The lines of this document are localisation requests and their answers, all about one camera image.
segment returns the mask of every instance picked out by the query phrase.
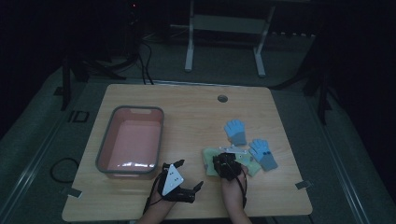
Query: person's right arm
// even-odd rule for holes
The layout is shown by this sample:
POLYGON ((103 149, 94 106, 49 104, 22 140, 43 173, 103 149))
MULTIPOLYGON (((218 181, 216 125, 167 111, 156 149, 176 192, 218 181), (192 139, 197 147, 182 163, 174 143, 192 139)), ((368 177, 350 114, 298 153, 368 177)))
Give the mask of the person's right arm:
MULTIPOLYGON (((242 169, 244 172, 241 172, 241 175, 238 176, 239 181, 241 182, 244 191, 246 191, 246 176, 248 173, 248 168, 242 165, 242 169)), ((221 195, 224 202, 224 206, 227 209, 228 215, 232 221, 232 223, 238 224, 250 224, 251 221, 248 218, 248 215, 245 213, 243 206, 243 194, 242 190, 239 187, 238 181, 233 179, 228 181, 226 178, 221 179, 221 195)))

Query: blue glove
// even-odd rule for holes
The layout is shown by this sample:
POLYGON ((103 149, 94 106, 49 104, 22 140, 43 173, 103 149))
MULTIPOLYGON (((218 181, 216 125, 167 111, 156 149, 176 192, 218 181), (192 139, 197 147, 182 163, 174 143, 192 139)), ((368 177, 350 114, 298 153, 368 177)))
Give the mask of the blue glove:
POLYGON ((245 136, 245 124, 239 119, 233 119, 224 126, 228 139, 234 146, 244 146, 247 144, 245 136))
POLYGON ((264 171, 270 171, 277 167, 276 161, 268 147, 268 142, 261 139, 254 139, 249 143, 248 150, 253 158, 262 166, 264 171))

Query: tape on table corner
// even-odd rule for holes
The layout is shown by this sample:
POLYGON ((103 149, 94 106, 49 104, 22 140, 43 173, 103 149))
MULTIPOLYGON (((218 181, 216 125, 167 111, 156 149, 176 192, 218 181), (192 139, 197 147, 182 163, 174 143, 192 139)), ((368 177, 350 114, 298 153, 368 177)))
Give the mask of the tape on table corner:
POLYGON ((312 186, 313 186, 313 184, 309 180, 303 180, 302 182, 299 182, 296 184, 297 189, 307 189, 312 186))
POLYGON ((61 193, 62 193, 63 195, 66 195, 66 196, 72 196, 72 197, 75 197, 75 198, 80 198, 80 197, 81 197, 81 194, 82 194, 82 191, 81 191, 81 190, 78 190, 78 189, 64 188, 64 189, 61 191, 61 193))

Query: pink plastic bin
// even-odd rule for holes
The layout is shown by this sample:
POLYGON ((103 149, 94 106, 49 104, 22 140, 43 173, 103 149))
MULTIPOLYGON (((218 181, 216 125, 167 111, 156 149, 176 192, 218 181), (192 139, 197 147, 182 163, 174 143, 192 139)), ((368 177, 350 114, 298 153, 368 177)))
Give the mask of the pink plastic bin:
POLYGON ((159 107, 117 107, 107 125, 96 167, 110 178, 153 178, 162 133, 163 110, 159 107))

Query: table top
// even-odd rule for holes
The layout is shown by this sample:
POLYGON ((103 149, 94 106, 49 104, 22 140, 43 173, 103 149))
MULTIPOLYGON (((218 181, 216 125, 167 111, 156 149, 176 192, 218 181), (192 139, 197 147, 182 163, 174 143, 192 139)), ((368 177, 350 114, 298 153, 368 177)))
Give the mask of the table top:
POLYGON ((160 107, 164 123, 159 168, 164 162, 185 160, 177 168, 185 179, 181 187, 192 189, 200 181, 205 182, 195 202, 177 203, 168 219, 227 217, 219 178, 205 174, 202 151, 230 145, 223 127, 231 119, 245 123, 248 142, 255 138, 267 140, 278 164, 275 170, 260 170, 247 177, 247 215, 295 216, 312 212, 306 190, 295 186, 302 178, 268 89, 114 84, 106 90, 72 186, 82 195, 68 197, 65 221, 134 220, 142 215, 153 180, 110 179, 95 166, 111 113, 119 105, 160 107), (228 101, 221 103, 219 95, 227 96, 228 101))

